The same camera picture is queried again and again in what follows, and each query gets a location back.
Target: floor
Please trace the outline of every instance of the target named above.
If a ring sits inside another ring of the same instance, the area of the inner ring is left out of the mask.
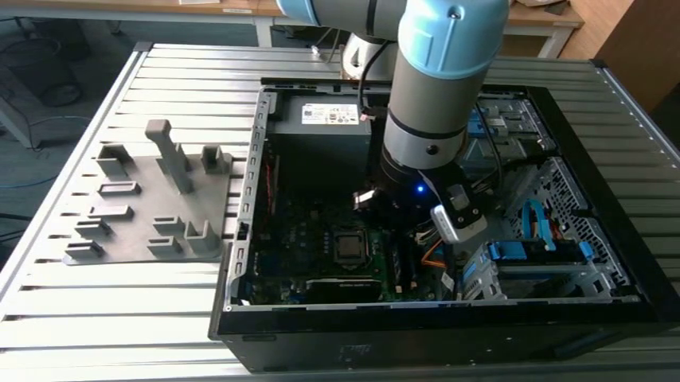
[[[71,67],[83,85],[85,96],[66,107],[45,107],[15,80],[11,72],[0,67],[0,96],[34,122],[46,117],[78,115],[93,117],[109,92],[137,41],[201,45],[257,45],[256,28],[250,25],[190,24],[162,22],[133,22],[122,24],[122,34],[110,34],[103,21],[83,21],[82,27],[91,45],[93,55]],[[284,32],[273,33],[274,46],[304,48],[314,43],[309,40],[288,39]],[[23,34],[14,22],[0,22],[0,49],[23,40]],[[42,123],[32,129],[32,135],[42,141],[41,152],[24,149],[0,127],[0,213],[32,216],[41,206],[51,181],[34,187],[10,189],[54,177],[62,169],[87,126],[85,119],[61,119]],[[18,231],[26,223],[0,219],[0,242],[3,233]],[[0,244],[0,266],[16,240]]]

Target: cable on floor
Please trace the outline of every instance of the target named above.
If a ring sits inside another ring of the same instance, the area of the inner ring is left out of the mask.
[[[58,175],[54,177],[50,177],[47,179],[43,179],[42,181],[34,181],[31,183],[23,183],[18,185],[0,185],[0,189],[23,189],[26,187],[34,187],[35,185],[42,185],[47,183],[49,181],[54,181],[57,179]]]

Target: black cable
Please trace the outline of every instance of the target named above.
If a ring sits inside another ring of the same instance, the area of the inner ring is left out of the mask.
[[[362,114],[370,115],[372,109],[366,107],[364,104],[364,87],[366,84],[366,77],[369,75],[369,71],[372,70],[372,66],[376,63],[378,57],[383,55],[383,52],[385,52],[387,47],[393,43],[393,41],[385,41],[381,45],[381,48],[377,50],[376,54],[373,55],[369,62],[366,62],[366,66],[364,68],[364,72],[361,72],[361,78],[360,78],[360,110]]]
[[[487,123],[487,118],[484,113],[481,112],[480,104],[476,103],[477,114],[480,115],[481,126],[485,129],[487,139],[489,140],[491,150],[493,151],[493,157],[496,159],[496,172],[497,172],[497,188],[503,188],[503,160],[501,153],[499,153],[499,147],[496,147],[496,142],[493,141],[493,135],[491,134],[489,124]]]
[[[332,30],[333,30],[333,28],[328,28],[326,32],[321,35],[320,40],[317,41],[317,43],[313,46],[320,47],[320,44],[324,42],[326,37],[330,35]]]
[[[333,50],[330,51],[330,56],[326,59],[326,64],[330,64],[330,60],[333,60],[333,56],[336,55],[336,50],[338,50],[338,40],[341,39],[341,30],[336,32],[336,40],[333,41]]]

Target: robotic arm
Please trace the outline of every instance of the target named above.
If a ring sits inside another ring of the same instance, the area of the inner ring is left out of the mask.
[[[485,229],[456,163],[477,95],[503,41],[507,0],[278,0],[292,18],[397,40],[380,186],[407,205],[425,183],[441,205],[432,217],[444,241]]]

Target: aluminum table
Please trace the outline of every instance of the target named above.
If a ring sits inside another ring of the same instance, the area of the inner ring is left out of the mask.
[[[207,338],[220,264],[67,267],[61,260],[89,193],[102,182],[91,158],[103,143],[155,154],[143,128],[169,119],[187,154],[221,144],[244,174],[260,79],[340,78],[304,49],[141,44],[0,274],[0,380],[262,380]],[[680,155],[607,69],[588,61],[500,59],[491,84],[548,87],[652,253],[680,290]],[[232,181],[226,238],[236,231],[242,179]],[[580,358],[389,371],[282,375],[301,380],[481,378],[678,380],[680,331],[632,338]]]

